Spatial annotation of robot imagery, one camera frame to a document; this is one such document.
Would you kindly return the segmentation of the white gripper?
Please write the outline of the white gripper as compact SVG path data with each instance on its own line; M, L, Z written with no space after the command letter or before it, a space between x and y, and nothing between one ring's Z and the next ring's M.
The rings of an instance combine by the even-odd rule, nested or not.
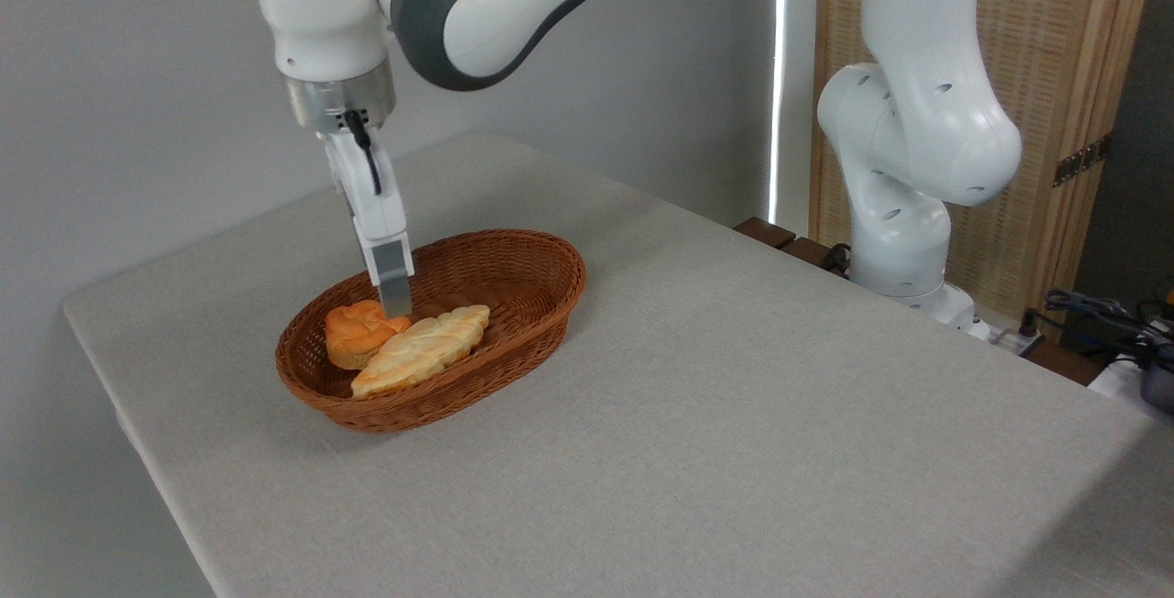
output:
M393 320L414 309L410 285L414 257L393 160L375 134L370 133L369 139L367 149L349 133L326 135L323 142L336 187L348 197L358 238L364 243L366 271L382 310Z

